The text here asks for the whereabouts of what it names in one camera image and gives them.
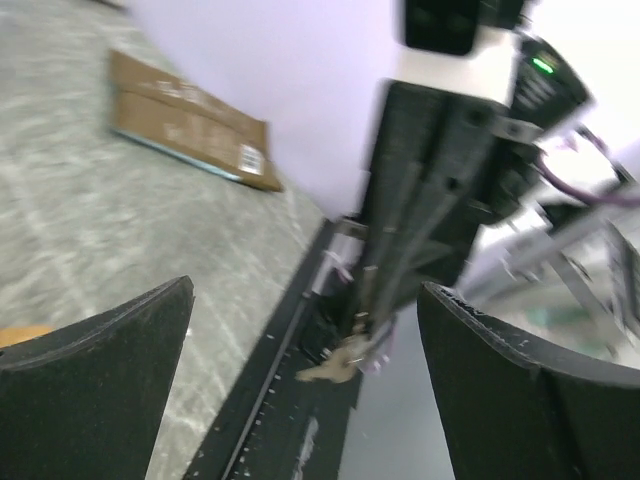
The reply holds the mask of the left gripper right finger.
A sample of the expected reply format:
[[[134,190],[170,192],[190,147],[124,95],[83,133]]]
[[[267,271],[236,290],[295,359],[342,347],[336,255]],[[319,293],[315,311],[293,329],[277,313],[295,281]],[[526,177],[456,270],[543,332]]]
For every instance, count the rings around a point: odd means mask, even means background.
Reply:
[[[456,478],[638,478],[638,370],[544,340],[437,284],[423,284],[417,309]]]

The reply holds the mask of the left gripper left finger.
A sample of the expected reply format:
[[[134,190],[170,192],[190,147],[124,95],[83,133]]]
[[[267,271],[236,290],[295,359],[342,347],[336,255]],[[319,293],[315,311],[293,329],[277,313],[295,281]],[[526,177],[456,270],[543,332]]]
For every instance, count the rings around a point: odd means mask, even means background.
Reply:
[[[193,304],[182,276],[2,349],[2,478],[144,478]]]

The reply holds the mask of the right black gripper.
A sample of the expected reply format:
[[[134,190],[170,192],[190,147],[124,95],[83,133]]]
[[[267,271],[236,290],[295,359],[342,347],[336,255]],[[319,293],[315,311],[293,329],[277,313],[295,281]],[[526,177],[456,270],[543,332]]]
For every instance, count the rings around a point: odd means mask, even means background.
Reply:
[[[494,101],[388,83],[360,214],[358,334],[371,338],[373,324],[378,333],[401,287],[453,285],[479,228],[517,209],[540,150],[504,137],[506,113]]]

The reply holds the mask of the large brass padlock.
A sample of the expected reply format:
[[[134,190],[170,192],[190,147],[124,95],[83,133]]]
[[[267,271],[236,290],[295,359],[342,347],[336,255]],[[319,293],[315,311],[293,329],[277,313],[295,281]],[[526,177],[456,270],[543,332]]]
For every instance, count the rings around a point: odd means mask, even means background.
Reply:
[[[50,333],[52,327],[30,325],[23,327],[2,327],[0,329],[0,348],[6,348]]]

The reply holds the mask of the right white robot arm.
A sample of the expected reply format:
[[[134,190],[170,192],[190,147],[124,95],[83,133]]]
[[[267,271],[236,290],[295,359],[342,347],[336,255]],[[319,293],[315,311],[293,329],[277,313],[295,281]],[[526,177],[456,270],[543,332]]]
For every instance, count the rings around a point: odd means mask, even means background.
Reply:
[[[388,83],[359,218],[353,331],[371,338],[422,282],[454,284],[480,227],[512,215],[538,176],[539,139],[590,101],[569,64],[528,38],[510,105]]]

